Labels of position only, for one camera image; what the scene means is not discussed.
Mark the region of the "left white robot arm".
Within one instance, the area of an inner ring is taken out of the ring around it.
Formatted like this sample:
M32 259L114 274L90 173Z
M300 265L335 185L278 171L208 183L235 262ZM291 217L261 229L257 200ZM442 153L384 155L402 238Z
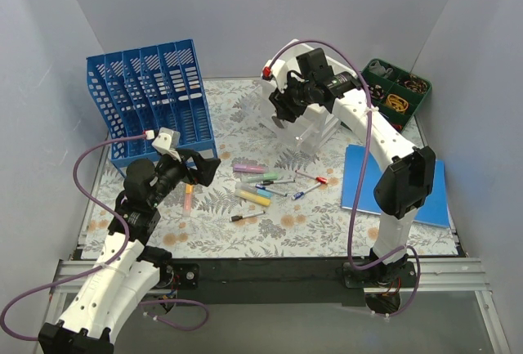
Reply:
M114 352L120 330L146 293L173 281L171 254L147 244L160 219L158 206L181 182L209 186L220 163L193 150L172 150L157 163L138 159L127 167L94 273L58 321L40 329L43 352Z

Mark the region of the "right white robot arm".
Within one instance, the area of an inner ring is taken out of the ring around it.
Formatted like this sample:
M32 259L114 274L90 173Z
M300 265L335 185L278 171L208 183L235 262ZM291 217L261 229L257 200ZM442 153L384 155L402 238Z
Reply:
M369 85L352 65L335 73L324 50L316 48L296 58L296 70L285 68L285 87L276 86L269 96L278 120L293 123L309 105L324 107L348 126L364 143L359 184L363 185L368 159L374 158L382 175L373 197L381 209L378 237L365 264L350 258L354 280L388 286L405 268L412 248L409 234L418 210L432 193L436 154L418 148L399 134L372 103Z

